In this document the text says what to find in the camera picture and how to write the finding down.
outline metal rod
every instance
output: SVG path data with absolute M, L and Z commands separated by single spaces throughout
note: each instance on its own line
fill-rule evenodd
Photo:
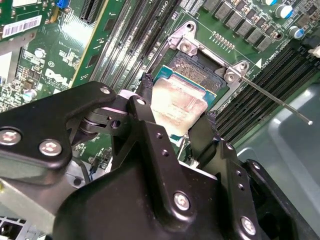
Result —
M 253 88 L 255 88 L 256 90 L 258 90 L 259 92 L 261 92 L 262 94 L 266 95 L 268 98 L 272 99 L 273 101 L 275 101 L 277 104 L 283 106 L 284 108 L 288 109 L 290 112 L 292 112 L 293 114 L 295 114 L 296 116 L 298 116 L 300 119 L 302 119 L 305 123 L 307 123 L 309 126 L 312 125 L 314 122 L 311 121 L 310 119 L 308 119 L 307 117 L 305 117 L 304 115 L 302 115 L 298 110 L 296 110 L 294 107 L 290 106 L 289 104 L 286 104 L 284 101 L 280 100 L 279 98 L 273 96 L 271 93 L 267 92 L 266 90 L 264 90 L 263 88 L 261 88 L 260 86 L 258 86 L 257 84 L 255 84 L 254 82 L 250 81 L 249 79 L 245 78 L 245 77 L 241 77 L 241 79 L 246 82 L 247 84 L 249 84 L 250 86 L 252 86 Z

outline bolt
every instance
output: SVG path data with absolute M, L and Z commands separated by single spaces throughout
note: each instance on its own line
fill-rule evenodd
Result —
M 227 147 L 228 149 L 230 149 L 230 150 L 233 150 L 233 149 L 234 149 L 234 148 L 232 147 L 232 145 L 231 145 L 230 143 L 228 143 L 228 142 L 227 142 L 225 145 L 226 145 L 226 147 Z
M 252 165 L 256 168 L 256 169 L 260 169 L 260 166 L 258 164 L 256 164 L 254 161 L 252 162 Z
M 138 102 L 138 104 L 141 104 L 141 105 L 145 105 L 146 104 L 146 102 L 141 98 L 138 98 L 136 101 Z
M 250 234 L 250 235 L 255 235 L 256 234 L 256 228 L 254 226 L 254 224 L 252 223 L 252 221 L 250 221 L 249 218 L 243 216 L 241 218 L 241 223 L 242 223 L 242 226 L 244 228 L 244 230 Z
M 232 83 L 235 80 L 235 75 L 232 72 L 229 72 L 224 76 L 224 79 L 227 82 Z
M 39 150 L 43 155 L 53 157 L 62 152 L 62 147 L 56 140 L 48 139 L 40 144 Z
M 6 129 L 0 131 L 0 144 L 2 145 L 7 145 L 7 146 L 12 146 L 20 142 L 21 140 L 21 135 L 11 129 Z
M 110 94 L 109 89 L 108 89 L 108 88 L 106 88 L 106 87 L 102 87 L 102 88 L 100 88 L 100 91 L 101 91 L 101 92 L 103 92 L 104 94 Z
M 190 208 L 189 199 L 181 192 L 176 192 L 174 194 L 174 203 L 182 211 L 186 211 Z
M 183 42 L 183 43 L 181 43 L 180 49 L 182 52 L 188 53 L 191 49 L 191 45 L 188 42 Z

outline motherboard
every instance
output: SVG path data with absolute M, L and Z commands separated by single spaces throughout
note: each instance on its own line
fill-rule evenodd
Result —
M 319 18 L 318 0 L 0 1 L 0 49 L 16 41 L 14 49 L 0 54 L 0 111 L 89 81 L 103 82 L 116 93 L 135 91 L 143 73 L 156 78 L 165 66 L 214 96 L 204 109 L 216 112 L 221 135 L 235 143 L 277 107 L 266 107 L 264 117 L 251 106 L 241 108 L 243 118 L 259 122 L 250 122 L 236 137 L 231 134 L 229 129 L 244 129 L 229 122 L 232 114 L 258 96 L 241 78 L 269 87 L 283 100 L 319 78 L 317 64 L 300 69 L 308 53 L 299 48 L 317 35 Z M 292 49 L 301 57 L 293 58 Z M 264 71 L 281 69 L 278 58 L 287 58 L 287 72 L 270 85 L 271 73 Z M 298 84 L 295 68 L 304 76 Z M 260 98 L 261 107 L 266 97 Z M 105 169 L 110 137 L 100 134 L 74 152 Z

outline cable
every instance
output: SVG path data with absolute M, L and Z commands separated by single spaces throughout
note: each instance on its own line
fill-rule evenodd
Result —
M 74 161 L 81 168 L 85 184 L 90 183 L 91 178 L 88 174 L 88 170 L 85 164 L 79 158 L 76 158 L 76 157 L 73 157 L 72 161 Z

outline chip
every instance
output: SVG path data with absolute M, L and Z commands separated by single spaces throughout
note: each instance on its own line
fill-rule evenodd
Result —
M 303 28 L 305 25 L 307 25 L 310 22 L 310 17 L 308 15 L 302 15 L 300 19 L 296 22 L 296 24 Z
M 206 0 L 202 6 L 204 7 L 205 10 L 207 10 L 208 12 L 211 12 L 217 7 L 217 5 L 220 2 L 221 2 L 220 0 Z
M 309 15 L 314 14 L 314 12 L 317 10 L 317 7 L 315 5 L 312 5 L 308 11 L 306 11 Z
M 227 25 L 231 29 L 234 29 L 240 23 L 241 19 L 242 16 L 240 15 L 240 13 L 235 11 L 230 19 L 225 23 L 225 25 Z
M 41 77 L 41 74 L 40 74 L 40 73 L 34 72 L 33 79 L 39 81 L 39 80 L 40 80 L 40 77 Z
M 265 33 L 270 36 L 275 29 L 276 29 L 276 28 L 271 25 L 271 26 L 265 31 Z
M 263 18 L 263 17 L 261 17 L 257 22 L 256 22 L 256 26 L 258 27 L 258 28 L 261 28 L 261 26 L 264 24 L 266 22 L 266 20 Z
M 239 29 L 236 31 L 237 34 L 241 35 L 241 36 L 245 36 L 249 30 L 251 29 L 252 27 L 252 24 L 248 21 L 248 20 L 245 20 L 241 26 L 239 27 Z
M 99 59 L 99 54 L 91 56 L 87 67 L 90 67 L 91 65 L 95 64 L 98 61 L 98 59 Z
M 252 19 L 252 17 L 256 14 L 257 12 L 256 12 L 256 10 L 254 10 L 254 9 L 251 9 L 249 12 L 248 12 L 248 14 L 246 15 L 246 17 L 247 17 L 247 19 Z
M 269 37 L 265 37 L 264 39 L 256 46 L 256 49 L 263 52 L 264 50 L 269 47 L 269 45 L 272 43 L 272 40 Z
M 247 4 L 247 3 L 246 3 L 245 1 L 241 0 L 241 1 L 237 4 L 237 6 L 235 7 L 235 9 L 237 9 L 238 11 L 241 11 L 246 4 Z
M 109 18 L 108 21 L 106 21 L 103 31 L 111 31 L 114 28 L 116 20 L 116 18 Z
M 231 11 L 232 7 L 230 4 L 224 2 L 221 7 L 218 8 L 218 10 L 215 12 L 214 16 L 217 19 L 223 20 L 226 18 L 228 13 Z
M 262 36 L 262 32 L 256 28 L 253 30 L 253 32 L 248 36 L 246 39 L 249 43 L 255 44 Z

